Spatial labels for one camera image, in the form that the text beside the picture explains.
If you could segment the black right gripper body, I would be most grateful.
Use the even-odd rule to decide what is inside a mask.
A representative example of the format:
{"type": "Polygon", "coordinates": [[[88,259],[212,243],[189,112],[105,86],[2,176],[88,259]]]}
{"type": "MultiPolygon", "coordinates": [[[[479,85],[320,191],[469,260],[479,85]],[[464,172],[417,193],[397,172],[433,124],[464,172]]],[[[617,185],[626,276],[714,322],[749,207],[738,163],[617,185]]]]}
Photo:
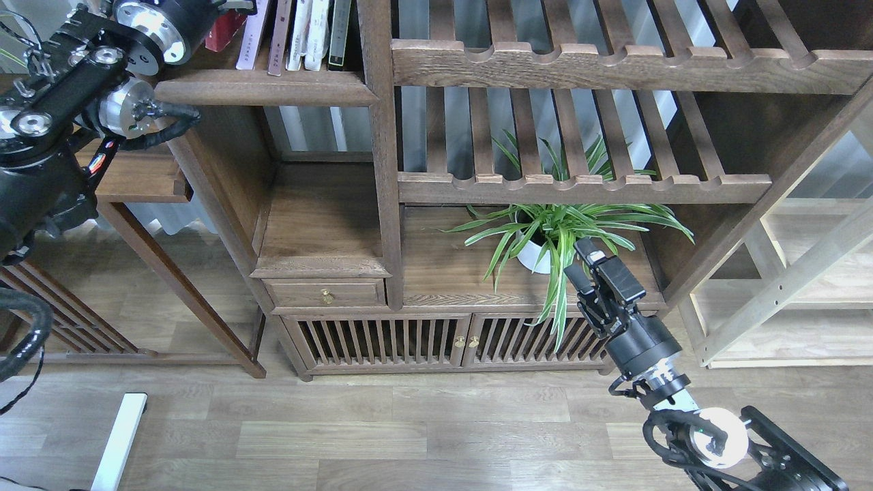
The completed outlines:
{"type": "Polygon", "coordinates": [[[578,301],[578,308],[595,330],[606,340],[609,357],[628,379],[644,376],[661,361],[667,367],[681,352],[663,321],[655,315],[645,316],[637,301],[646,295],[645,289],[620,258],[608,258],[599,269],[586,276],[593,283],[595,299],[578,301]]]}

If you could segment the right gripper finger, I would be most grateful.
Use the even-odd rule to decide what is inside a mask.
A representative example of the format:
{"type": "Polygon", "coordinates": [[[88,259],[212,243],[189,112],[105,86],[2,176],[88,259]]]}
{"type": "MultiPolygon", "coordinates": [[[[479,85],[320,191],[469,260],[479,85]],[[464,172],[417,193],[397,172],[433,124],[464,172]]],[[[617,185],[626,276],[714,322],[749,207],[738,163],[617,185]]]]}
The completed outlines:
{"type": "Polygon", "coordinates": [[[608,260],[607,255],[598,246],[593,243],[591,237],[581,237],[574,244],[577,255],[580,260],[590,269],[595,270],[601,267],[601,264],[608,260]]]}
{"type": "Polygon", "coordinates": [[[584,269],[578,263],[572,263],[563,270],[565,277],[572,283],[576,289],[577,298],[583,303],[589,303],[595,299],[595,289],[593,283],[586,276],[584,269]]]}

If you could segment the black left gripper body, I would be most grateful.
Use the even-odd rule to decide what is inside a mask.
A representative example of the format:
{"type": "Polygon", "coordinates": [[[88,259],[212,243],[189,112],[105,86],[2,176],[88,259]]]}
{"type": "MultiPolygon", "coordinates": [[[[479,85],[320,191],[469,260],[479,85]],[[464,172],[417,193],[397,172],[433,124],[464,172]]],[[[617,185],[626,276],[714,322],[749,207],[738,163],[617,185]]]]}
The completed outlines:
{"type": "Polygon", "coordinates": [[[219,16],[228,10],[252,15],[256,2],[113,1],[115,21],[152,38],[164,61],[171,65],[188,62],[219,16]]]}

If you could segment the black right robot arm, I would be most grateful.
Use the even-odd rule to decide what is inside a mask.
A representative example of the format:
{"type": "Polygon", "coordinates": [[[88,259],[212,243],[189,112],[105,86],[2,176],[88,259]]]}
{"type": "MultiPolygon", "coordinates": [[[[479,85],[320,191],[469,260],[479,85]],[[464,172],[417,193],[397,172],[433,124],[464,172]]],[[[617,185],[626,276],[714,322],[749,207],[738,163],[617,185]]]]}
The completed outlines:
{"type": "Polygon", "coordinates": [[[617,256],[589,237],[576,242],[565,275],[578,308],[620,374],[609,386],[649,412],[642,433],[668,466],[686,472],[700,490],[845,490],[847,484],[795,439],[748,405],[739,415],[701,409],[675,370],[681,346],[655,315],[636,302],[645,289],[617,256]]]}

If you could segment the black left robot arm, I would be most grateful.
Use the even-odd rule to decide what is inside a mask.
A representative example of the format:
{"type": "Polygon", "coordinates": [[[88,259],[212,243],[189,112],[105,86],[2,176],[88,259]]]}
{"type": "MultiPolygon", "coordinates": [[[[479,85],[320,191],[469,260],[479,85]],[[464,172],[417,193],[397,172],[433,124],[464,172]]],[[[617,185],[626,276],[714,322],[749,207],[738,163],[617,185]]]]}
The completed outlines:
{"type": "Polygon", "coordinates": [[[2,95],[2,265],[31,253],[38,230],[57,237],[96,218],[95,192],[118,151],[183,136],[199,109],[161,102],[139,74],[181,65],[229,10],[253,1],[78,4],[52,37],[25,44],[29,70],[2,95]]]}

